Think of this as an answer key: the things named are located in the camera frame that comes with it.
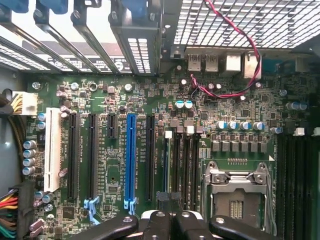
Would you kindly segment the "RAM slot with white latch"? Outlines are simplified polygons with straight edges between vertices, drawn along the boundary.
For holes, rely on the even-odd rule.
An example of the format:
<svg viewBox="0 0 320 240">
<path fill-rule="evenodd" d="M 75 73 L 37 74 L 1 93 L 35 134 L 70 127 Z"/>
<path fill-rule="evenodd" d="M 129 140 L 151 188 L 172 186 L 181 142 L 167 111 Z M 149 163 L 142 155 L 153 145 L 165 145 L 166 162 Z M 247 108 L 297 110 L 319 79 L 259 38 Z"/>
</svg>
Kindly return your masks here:
<svg viewBox="0 0 320 240">
<path fill-rule="evenodd" d="M 189 209 L 191 188 L 191 143 L 194 135 L 194 126 L 187 126 L 183 139 L 183 209 Z"/>
<path fill-rule="evenodd" d="M 173 132 L 166 130 L 164 132 L 164 147 L 163 147 L 163 190 L 170 191 L 170 170 L 171 170 L 171 139 Z"/>
<path fill-rule="evenodd" d="M 302 240 L 304 216 L 304 137 L 294 136 L 295 175 L 294 175 L 294 240 Z"/>
</svg>

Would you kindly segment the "black RAM slot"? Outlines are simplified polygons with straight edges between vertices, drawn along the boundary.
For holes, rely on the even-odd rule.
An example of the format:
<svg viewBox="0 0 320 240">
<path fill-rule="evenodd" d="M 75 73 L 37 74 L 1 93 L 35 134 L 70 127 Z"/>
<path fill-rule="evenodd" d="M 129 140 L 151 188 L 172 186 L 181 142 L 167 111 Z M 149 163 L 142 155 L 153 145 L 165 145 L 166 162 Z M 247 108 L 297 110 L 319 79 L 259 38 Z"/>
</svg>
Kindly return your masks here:
<svg viewBox="0 0 320 240">
<path fill-rule="evenodd" d="M 201 135 L 196 133 L 193 138 L 193 187 L 192 187 L 192 207 L 194 211 L 198 209 L 198 179 L 199 179 L 199 148 Z"/>
<path fill-rule="evenodd" d="M 287 193 L 287 171 L 288 171 L 288 146 L 287 136 L 277 135 L 276 148 L 276 210 L 275 221 L 277 225 L 277 236 L 285 239 L 286 219 L 286 193 Z"/>
</svg>

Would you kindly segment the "metal CPU socket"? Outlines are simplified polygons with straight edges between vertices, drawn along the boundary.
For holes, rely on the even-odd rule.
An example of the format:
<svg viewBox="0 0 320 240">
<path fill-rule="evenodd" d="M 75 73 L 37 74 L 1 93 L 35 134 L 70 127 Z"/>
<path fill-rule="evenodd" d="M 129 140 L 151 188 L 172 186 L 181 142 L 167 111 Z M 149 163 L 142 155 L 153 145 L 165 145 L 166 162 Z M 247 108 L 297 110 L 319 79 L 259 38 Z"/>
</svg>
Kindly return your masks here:
<svg viewBox="0 0 320 240">
<path fill-rule="evenodd" d="M 221 169 L 213 160 L 203 167 L 200 212 L 204 220 L 215 215 L 227 216 L 270 234 L 266 186 L 266 173 L 270 174 L 268 165 L 259 162 L 251 170 L 243 169 L 242 164 L 235 167 Z"/>
</svg>

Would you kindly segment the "light blue slot latch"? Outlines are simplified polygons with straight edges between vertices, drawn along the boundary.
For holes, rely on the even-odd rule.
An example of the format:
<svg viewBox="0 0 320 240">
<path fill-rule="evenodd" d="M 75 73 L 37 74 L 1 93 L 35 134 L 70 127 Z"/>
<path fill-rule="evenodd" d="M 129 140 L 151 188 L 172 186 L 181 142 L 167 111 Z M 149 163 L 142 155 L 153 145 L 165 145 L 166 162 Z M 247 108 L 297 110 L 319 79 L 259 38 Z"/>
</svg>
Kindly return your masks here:
<svg viewBox="0 0 320 240">
<path fill-rule="evenodd" d="M 88 211 L 88 218 L 93 225 L 99 225 L 100 222 L 95 218 L 97 213 L 96 205 L 100 202 L 100 197 L 97 196 L 94 199 L 85 199 L 83 201 L 83 208 Z"/>
</svg>

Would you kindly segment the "long black expansion slot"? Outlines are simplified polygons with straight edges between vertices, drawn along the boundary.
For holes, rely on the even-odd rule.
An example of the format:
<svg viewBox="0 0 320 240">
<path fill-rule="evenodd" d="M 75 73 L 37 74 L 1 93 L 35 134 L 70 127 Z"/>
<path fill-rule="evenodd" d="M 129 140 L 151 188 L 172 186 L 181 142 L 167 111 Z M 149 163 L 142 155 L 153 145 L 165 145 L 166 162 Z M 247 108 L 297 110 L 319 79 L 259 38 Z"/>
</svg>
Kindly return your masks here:
<svg viewBox="0 0 320 240">
<path fill-rule="evenodd" d="M 69 115 L 68 128 L 68 177 L 67 198 L 76 199 L 79 188 L 79 148 L 80 148 L 80 117 L 78 113 Z"/>
<path fill-rule="evenodd" d="M 99 118 L 91 113 L 88 116 L 87 160 L 88 160 L 88 193 L 92 200 L 98 192 L 98 148 L 99 148 Z"/>
<path fill-rule="evenodd" d="M 145 170 L 146 186 L 145 200 L 152 201 L 154 195 L 154 161 L 155 161 L 155 116 L 146 116 L 146 151 Z"/>
</svg>

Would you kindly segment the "blue expansion slot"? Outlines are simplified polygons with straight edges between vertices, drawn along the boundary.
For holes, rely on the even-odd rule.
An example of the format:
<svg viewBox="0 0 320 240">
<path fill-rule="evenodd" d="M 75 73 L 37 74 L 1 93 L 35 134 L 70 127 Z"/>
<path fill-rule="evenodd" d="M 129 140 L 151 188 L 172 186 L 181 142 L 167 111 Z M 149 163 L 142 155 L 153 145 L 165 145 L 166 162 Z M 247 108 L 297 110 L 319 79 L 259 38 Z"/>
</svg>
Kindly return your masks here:
<svg viewBox="0 0 320 240">
<path fill-rule="evenodd" d="M 136 136 L 137 136 L 137 116 L 129 113 L 126 117 L 126 146 L 125 146 L 125 178 L 124 178 L 124 201 L 123 207 L 128 210 L 129 215 L 135 215 L 136 180 Z"/>
</svg>

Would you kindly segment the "short black expansion slot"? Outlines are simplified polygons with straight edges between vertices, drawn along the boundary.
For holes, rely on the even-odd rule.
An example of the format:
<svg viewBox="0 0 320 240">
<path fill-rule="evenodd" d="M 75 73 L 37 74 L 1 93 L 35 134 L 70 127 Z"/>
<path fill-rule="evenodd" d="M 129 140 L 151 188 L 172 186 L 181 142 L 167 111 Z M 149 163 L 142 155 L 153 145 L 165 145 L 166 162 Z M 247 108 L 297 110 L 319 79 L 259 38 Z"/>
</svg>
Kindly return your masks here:
<svg viewBox="0 0 320 240">
<path fill-rule="evenodd" d="M 118 116 L 112 112 L 107 115 L 107 137 L 116 139 L 118 137 Z"/>
</svg>

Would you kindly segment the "green motherboard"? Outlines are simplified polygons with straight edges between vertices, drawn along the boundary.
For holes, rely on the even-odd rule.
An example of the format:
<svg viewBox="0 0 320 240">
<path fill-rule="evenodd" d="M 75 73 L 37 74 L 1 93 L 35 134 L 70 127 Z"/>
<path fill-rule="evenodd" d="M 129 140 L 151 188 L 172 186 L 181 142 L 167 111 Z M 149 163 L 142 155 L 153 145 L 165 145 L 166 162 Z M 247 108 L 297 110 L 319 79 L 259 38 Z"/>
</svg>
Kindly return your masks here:
<svg viewBox="0 0 320 240">
<path fill-rule="evenodd" d="M 184 74 L 160 78 L 133 76 L 32 75 L 28 91 L 38 95 L 37 115 L 27 122 L 25 171 L 35 183 L 34 224 L 27 240 L 67 240 L 93 225 L 84 209 L 88 199 L 89 114 L 98 117 L 97 196 L 94 216 L 100 224 L 130 215 L 124 209 L 127 115 L 136 115 L 135 216 L 156 210 L 157 193 L 165 192 L 164 139 L 172 131 L 170 150 L 171 212 L 183 200 L 183 152 L 187 126 L 191 140 L 189 211 L 193 210 L 193 140 L 200 134 L 197 211 L 201 214 L 203 167 L 210 161 L 234 170 L 267 164 L 276 219 L 277 135 L 287 136 L 285 237 L 294 240 L 295 140 L 304 137 L 302 240 L 320 240 L 320 75 L 266 75 L 257 89 L 235 99 L 214 99 L 199 91 Z M 60 109 L 59 188 L 44 191 L 46 108 Z M 67 198 L 69 115 L 79 114 L 78 196 Z M 107 137 L 107 116 L 117 115 L 117 138 Z M 146 124 L 155 117 L 153 199 L 146 200 Z"/>
</svg>

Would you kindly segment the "white PCI expansion slot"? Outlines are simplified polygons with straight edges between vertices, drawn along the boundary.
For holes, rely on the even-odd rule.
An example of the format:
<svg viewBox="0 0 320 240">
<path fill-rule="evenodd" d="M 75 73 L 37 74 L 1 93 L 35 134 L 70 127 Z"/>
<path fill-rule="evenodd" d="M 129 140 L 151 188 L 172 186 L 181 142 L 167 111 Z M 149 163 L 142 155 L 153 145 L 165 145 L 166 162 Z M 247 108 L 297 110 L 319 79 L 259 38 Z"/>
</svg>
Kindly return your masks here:
<svg viewBox="0 0 320 240">
<path fill-rule="evenodd" d="M 60 187 L 62 119 L 59 108 L 47 107 L 45 119 L 44 191 Z"/>
</svg>

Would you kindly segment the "silver USB port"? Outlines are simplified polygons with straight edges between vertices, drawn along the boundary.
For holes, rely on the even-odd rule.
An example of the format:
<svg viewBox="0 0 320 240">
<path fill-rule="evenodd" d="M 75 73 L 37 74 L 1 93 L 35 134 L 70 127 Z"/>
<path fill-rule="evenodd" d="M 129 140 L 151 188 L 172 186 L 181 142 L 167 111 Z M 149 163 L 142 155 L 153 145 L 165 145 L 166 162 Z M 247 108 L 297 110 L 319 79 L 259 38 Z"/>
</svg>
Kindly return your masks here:
<svg viewBox="0 0 320 240">
<path fill-rule="evenodd" d="M 202 65 L 202 56 L 198 54 L 188 55 L 187 69 L 189 72 L 200 72 Z"/>
<path fill-rule="evenodd" d="M 205 56 L 205 71 L 217 73 L 219 71 L 219 56 L 216 54 L 207 54 Z"/>
</svg>

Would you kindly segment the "silver square port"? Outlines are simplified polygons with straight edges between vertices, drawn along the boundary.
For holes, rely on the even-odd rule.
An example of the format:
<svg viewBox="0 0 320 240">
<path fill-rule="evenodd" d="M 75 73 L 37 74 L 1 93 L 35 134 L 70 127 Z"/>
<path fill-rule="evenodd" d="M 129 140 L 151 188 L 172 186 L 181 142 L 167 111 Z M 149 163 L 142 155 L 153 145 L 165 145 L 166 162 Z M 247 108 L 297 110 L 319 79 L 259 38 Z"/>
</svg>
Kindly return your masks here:
<svg viewBox="0 0 320 240">
<path fill-rule="evenodd" d="M 229 54 L 225 58 L 225 70 L 227 72 L 241 71 L 241 56 L 238 54 Z"/>
</svg>

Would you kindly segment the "silver network port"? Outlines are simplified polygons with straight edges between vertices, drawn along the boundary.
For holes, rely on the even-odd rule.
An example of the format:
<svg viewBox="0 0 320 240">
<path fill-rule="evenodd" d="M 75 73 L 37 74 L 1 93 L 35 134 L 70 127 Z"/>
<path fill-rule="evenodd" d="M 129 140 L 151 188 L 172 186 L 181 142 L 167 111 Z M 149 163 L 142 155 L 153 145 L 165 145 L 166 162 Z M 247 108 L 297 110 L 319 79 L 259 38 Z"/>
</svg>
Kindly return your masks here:
<svg viewBox="0 0 320 240">
<path fill-rule="evenodd" d="M 242 58 L 242 75 L 244 79 L 252 79 L 258 61 L 253 51 L 245 52 Z"/>
</svg>

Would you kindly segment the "white power connector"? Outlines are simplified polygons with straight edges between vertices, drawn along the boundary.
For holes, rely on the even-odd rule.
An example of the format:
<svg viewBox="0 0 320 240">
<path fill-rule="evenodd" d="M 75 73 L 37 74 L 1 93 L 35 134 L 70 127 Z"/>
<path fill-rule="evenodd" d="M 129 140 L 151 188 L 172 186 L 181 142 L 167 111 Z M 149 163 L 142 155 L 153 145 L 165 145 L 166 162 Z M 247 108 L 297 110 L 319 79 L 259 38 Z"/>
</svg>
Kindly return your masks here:
<svg viewBox="0 0 320 240">
<path fill-rule="evenodd" d="M 38 95 L 25 91 L 13 91 L 10 105 L 14 115 L 36 116 L 38 112 Z"/>
</svg>

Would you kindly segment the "metal expansion slot brackets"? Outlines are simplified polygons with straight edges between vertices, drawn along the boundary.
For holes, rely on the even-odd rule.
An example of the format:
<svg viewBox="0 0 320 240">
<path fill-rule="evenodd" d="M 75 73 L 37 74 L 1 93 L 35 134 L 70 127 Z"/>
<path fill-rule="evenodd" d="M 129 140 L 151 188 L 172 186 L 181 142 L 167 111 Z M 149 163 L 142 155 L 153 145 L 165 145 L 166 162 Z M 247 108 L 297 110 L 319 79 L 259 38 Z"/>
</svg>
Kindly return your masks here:
<svg viewBox="0 0 320 240">
<path fill-rule="evenodd" d="M 160 72 L 164 0 L 110 0 L 108 21 L 133 74 Z"/>
</svg>

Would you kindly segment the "grey metal PC case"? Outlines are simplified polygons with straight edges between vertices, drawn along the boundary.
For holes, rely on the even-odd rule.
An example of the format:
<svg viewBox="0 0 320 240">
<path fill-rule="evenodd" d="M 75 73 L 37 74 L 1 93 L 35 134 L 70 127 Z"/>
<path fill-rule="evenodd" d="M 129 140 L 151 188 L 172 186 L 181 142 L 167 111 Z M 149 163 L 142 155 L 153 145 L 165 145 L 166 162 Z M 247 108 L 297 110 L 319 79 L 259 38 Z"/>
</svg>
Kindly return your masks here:
<svg viewBox="0 0 320 240">
<path fill-rule="evenodd" d="M 28 77 L 77 75 L 162 78 L 186 75 L 216 100 L 257 89 L 264 76 L 320 76 L 320 0 L 163 0 L 159 74 L 132 73 L 109 23 L 111 0 L 0 0 L 0 240 L 17 240 L 16 191 L 26 171 L 27 123 L 15 115 L 13 91 L 31 93 Z M 254 52 L 254 76 L 242 73 Z M 201 55 L 201 71 L 188 71 Z M 218 72 L 205 71 L 218 55 Z M 226 56 L 241 56 L 241 71 L 226 71 Z"/>
</svg>

